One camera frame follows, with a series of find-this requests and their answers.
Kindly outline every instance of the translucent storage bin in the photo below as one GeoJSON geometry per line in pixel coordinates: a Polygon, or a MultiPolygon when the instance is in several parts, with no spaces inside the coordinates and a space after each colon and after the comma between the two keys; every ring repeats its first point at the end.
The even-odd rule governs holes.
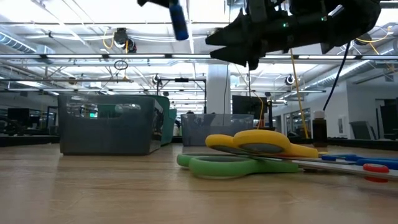
{"type": "Polygon", "coordinates": [[[181,114],[182,143],[206,146],[205,140],[211,134],[234,136],[253,129],[253,119],[250,114],[181,114]]]}
{"type": "Polygon", "coordinates": [[[160,148],[163,108],[142,96],[58,96],[65,155],[146,155],[160,148]]]}

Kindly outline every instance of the green scissor handle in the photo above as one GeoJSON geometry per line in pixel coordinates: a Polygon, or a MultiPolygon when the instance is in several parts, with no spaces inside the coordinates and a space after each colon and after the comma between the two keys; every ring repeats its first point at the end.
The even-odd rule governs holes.
{"type": "Polygon", "coordinates": [[[255,173],[293,173],[299,171],[297,164],[281,161],[251,159],[234,155],[190,154],[178,155],[177,163],[189,166],[198,177],[232,178],[255,173]]]}

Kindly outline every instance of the white column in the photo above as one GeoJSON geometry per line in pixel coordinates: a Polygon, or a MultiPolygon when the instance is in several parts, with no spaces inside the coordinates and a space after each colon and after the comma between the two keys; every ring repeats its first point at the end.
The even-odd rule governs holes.
{"type": "Polygon", "coordinates": [[[207,113],[213,112],[216,114],[231,113],[231,87],[227,65],[208,66],[207,113]]]}

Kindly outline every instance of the fluorescent light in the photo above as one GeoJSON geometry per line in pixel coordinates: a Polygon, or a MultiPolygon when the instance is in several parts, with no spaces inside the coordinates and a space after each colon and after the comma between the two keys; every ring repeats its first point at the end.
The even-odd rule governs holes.
{"type": "Polygon", "coordinates": [[[173,54],[172,58],[211,58],[208,54],[173,54]]]}
{"type": "Polygon", "coordinates": [[[112,91],[145,91],[145,89],[112,89],[112,91]]]}
{"type": "Polygon", "coordinates": [[[49,91],[49,93],[50,93],[50,94],[53,94],[53,95],[55,95],[55,96],[58,96],[58,95],[59,95],[59,93],[56,93],[56,92],[53,92],[53,91],[49,91]]]}
{"type": "Polygon", "coordinates": [[[102,55],[78,55],[78,54],[70,54],[70,55],[47,55],[48,58],[102,58],[102,55]]]}
{"type": "Polygon", "coordinates": [[[75,91],[74,89],[44,89],[43,91],[75,91]]]}
{"type": "Polygon", "coordinates": [[[370,55],[370,56],[362,56],[362,59],[368,59],[368,60],[397,60],[398,55],[370,55]]]}
{"type": "Polygon", "coordinates": [[[27,86],[31,86],[31,87],[42,87],[43,85],[37,83],[37,82],[30,82],[30,81],[19,81],[17,82],[19,84],[23,84],[23,85],[27,85],[27,86]]]}
{"type": "MultiPolygon", "coordinates": [[[[355,55],[347,55],[347,59],[354,59],[355,55]]],[[[298,59],[344,59],[344,55],[300,55],[298,59]]]]}
{"type": "Polygon", "coordinates": [[[110,54],[110,52],[108,52],[108,50],[106,49],[100,49],[100,51],[106,52],[107,54],[110,54]]]}
{"type": "Polygon", "coordinates": [[[204,101],[205,99],[185,99],[185,100],[176,100],[176,99],[169,99],[170,101],[174,102],[197,102],[197,101],[204,101]]]}
{"type": "Polygon", "coordinates": [[[3,54],[0,55],[0,58],[24,58],[24,59],[30,59],[30,58],[40,58],[39,55],[32,55],[32,54],[26,54],[26,55],[21,55],[21,54],[3,54]]]}
{"type": "Polygon", "coordinates": [[[326,93],[326,90],[303,90],[300,91],[301,93],[326,93]]]}
{"type": "MultiPolygon", "coordinates": [[[[255,92],[270,92],[270,93],[287,93],[287,90],[252,90],[255,92]]],[[[249,90],[231,90],[231,92],[237,92],[237,93],[248,93],[249,90]]]]}
{"type": "Polygon", "coordinates": [[[165,58],[164,54],[113,54],[110,58],[165,58]]]}
{"type": "Polygon", "coordinates": [[[289,55],[266,55],[263,58],[266,58],[266,59],[290,59],[291,56],[289,56],[289,55]]]}
{"type": "Polygon", "coordinates": [[[180,90],[183,90],[183,91],[181,91],[181,92],[202,92],[203,90],[196,90],[196,89],[183,89],[183,88],[181,88],[181,89],[163,89],[163,90],[159,90],[159,92],[161,92],[161,91],[180,91],[180,90]]]}
{"type": "Polygon", "coordinates": [[[39,89],[33,88],[20,88],[20,89],[6,89],[8,91],[40,91],[39,89]]]}

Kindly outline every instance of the table surface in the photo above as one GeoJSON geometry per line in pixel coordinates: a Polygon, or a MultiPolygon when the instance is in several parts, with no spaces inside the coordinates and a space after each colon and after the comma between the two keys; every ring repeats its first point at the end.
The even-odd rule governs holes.
{"type": "MultiPolygon", "coordinates": [[[[397,152],[329,147],[331,153],[397,152]]],[[[347,174],[198,179],[172,144],[149,156],[62,156],[59,145],[0,148],[1,223],[397,223],[398,182],[347,174]]]]}

